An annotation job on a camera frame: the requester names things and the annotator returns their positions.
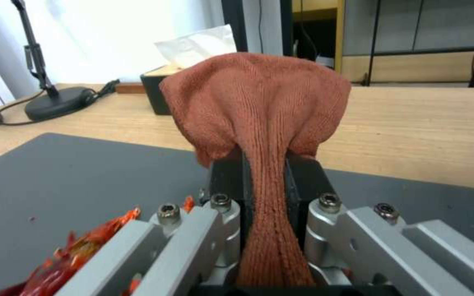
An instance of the lamp base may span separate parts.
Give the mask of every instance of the lamp base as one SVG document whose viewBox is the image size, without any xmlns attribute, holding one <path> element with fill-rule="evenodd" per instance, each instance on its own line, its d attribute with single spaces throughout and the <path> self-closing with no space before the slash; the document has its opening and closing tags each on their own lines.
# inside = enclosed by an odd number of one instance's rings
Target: lamp base
<svg viewBox="0 0 474 296">
<path fill-rule="evenodd" d="M 30 120 L 45 120 L 72 113 L 86 106 L 87 88 L 75 87 L 58 90 L 58 96 L 38 96 L 25 106 Z"/>
</svg>

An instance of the black cable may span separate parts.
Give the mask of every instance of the black cable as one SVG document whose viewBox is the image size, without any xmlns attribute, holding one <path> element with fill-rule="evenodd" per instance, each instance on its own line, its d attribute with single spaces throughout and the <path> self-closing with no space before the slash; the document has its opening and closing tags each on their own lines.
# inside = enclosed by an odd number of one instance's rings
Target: black cable
<svg viewBox="0 0 474 296">
<path fill-rule="evenodd" d="M 27 124 L 32 124 L 32 123 L 38 123 L 38 122 L 43 122 L 43 121 L 46 121 L 46 120 L 50 120 L 50 119 L 54 119 L 54 118 L 58 118 L 58 117 L 61 117 L 61 116 L 65 116 L 67 114 L 71 114 L 71 113 L 74 113 L 76 111 L 79 111 L 85 107 L 88 107 L 90 106 L 92 103 L 94 103 L 96 100 L 98 100 L 100 97 L 106 95 L 106 94 L 109 94 L 109 93 L 112 93 L 112 92 L 115 92 L 115 86 L 120 83 L 120 80 L 113 80 L 113 81 L 109 81 L 107 82 L 107 84 L 105 84 L 105 86 L 99 90 L 98 92 L 96 92 L 95 90 L 93 90 L 92 88 L 86 88 L 85 90 L 82 90 L 81 91 L 81 94 L 80 96 L 84 96 L 86 95 L 85 92 L 89 92 L 90 94 L 87 94 L 87 98 L 85 100 L 85 104 L 82 108 L 80 109 L 74 109 L 72 111 L 69 111 L 67 113 L 64 113 L 64 114 L 56 114 L 56 116 L 52 116 L 52 117 L 49 117 L 49 118 L 43 118 L 41 120 L 30 120 L 30 121 L 25 121 L 25 122 L 11 122 L 11 123 L 6 123 L 3 121 L 3 117 L 2 117 L 2 114 L 1 112 L 10 108 L 10 107 L 14 107 L 16 105 L 19 105 L 19 104 L 22 104 L 22 103 L 26 103 L 28 101 L 31 101 L 33 99 L 36 99 L 38 96 L 40 96 L 41 94 L 43 94 L 43 92 L 45 92 L 45 90 L 42 90 L 41 92 L 38 92 L 37 94 L 35 94 L 34 96 L 31 96 L 27 99 L 24 99 L 24 100 L 21 100 L 19 102 L 15 102 L 15 103 L 11 103 L 10 105 L 7 105 L 7 106 L 4 106 L 0 109 L 0 125 L 7 125 L 7 126 L 19 126 L 19 125 L 27 125 Z"/>
<path fill-rule="evenodd" d="M 32 101 L 33 99 L 36 99 L 38 96 L 41 96 L 43 93 L 45 92 L 45 90 L 41 90 L 41 92 L 38 92 L 37 94 L 35 94 L 34 96 L 31 96 L 29 98 L 26 98 L 22 101 L 17 101 L 17 102 L 14 102 L 14 103 L 11 103 L 9 105 L 6 105 L 4 106 L 3 108 L 0 109 L 0 112 L 5 110 L 5 109 L 8 109 L 10 107 L 14 107 L 15 105 L 19 105 L 19 104 L 22 104 L 22 103 L 26 103 L 28 101 Z"/>
<path fill-rule="evenodd" d="M 261 22 L 263 19 L 263 2 L 262 0 L 259 0 L 259 25 L 258 25 L 258 30 L 259 30 L 259 42 L 261 43 L 261 53 L 265 53 L 263 51 L 263 35 L 261 33 Z"/>
<path fill-rule="evenodd" d="M 310 42 L 310 45 L 312 45 L 312 49 L 314 50 L 314 59 L 313 61 L 316 61 L 318 58 L 318 49 L 316 48 L 316 45 L 314 45 L 314 42 L 310 38 L 310 36 L 307 33 L 307 30 L 304 29 L 303 26 L 303 0 L 300 0 L 301 4 L 301 19 L 299 20 L 299 25 L 301 26 L 301 32 L 303 33 L 304 37 Z"/>
<path fill-rule="evenodd" d="M 416 19 L 416 28 L 414 28 L 414 38 L 412 40 L 412 51 L 416 46 L 416 36 L 418 35 L 418 27 L 420 26 L 420 17 L 422 16 L 423 0 L 420 1 L 420 9 L 418 11 L 418 18 Z"/>
</svg>

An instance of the silver metal bracket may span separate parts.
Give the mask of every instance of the silver metal bracket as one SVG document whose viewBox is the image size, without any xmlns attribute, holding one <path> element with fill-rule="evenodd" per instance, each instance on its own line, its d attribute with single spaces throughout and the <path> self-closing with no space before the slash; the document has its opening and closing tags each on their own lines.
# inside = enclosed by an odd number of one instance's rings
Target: silver metal bracket
<svg viewBox="0 0 474 296">
<path fill-rule="evenodd" d="M 408 227 L 379 210 L 310 203 L 304 252 L 318 281 L 344 284 L 349 268 L 354 284 L 392 283 L 404 295 L 474 294 L 473 242 L 441 221 Z"/>
</svg>

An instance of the white wall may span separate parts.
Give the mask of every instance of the white wall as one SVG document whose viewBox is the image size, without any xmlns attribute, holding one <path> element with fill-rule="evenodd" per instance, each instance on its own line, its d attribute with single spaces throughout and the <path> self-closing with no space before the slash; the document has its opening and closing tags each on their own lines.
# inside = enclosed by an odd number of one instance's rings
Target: white wall
<svg viewBox="0 0 474 296">
<path fill-rule="evenodd" d="M 26 0 L 26 7 L 51 81 L 103 83 L 138 80 L 163 62 L 154 42 L 220 22 L 217 1 Z M 25 44 L 17 9 L 0 0 L 0 75 L 16 97 L 38 87 L 26 70 Z"/>
<path fill-rule="evenodd" d="M 261 52 L 259 41 L 259 4 L 262 4 L 261 35 L 263 52 L 276 56 L 283 55 L 281 32 L 281 6 L 279 0 L 242 0 L 248 51 Z"/>
</svg>

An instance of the orange towel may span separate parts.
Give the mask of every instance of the orange towel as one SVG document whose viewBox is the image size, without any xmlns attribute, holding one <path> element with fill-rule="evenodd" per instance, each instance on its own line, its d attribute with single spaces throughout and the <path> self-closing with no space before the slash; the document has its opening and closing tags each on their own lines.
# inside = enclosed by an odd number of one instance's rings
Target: orange towel
<svg viewBox="0 0 474 296">
<path fill-rule="evenodd" d="M 237 284 L 313 285 L 286 217 L 287 150 L 314 157 L 339 124 L 350 83 L 314 62 L 232 53 L 160 83 L 173 118 L 206 167 L 239 145 L 252 170 L 254 217 Z"/>
</svg>

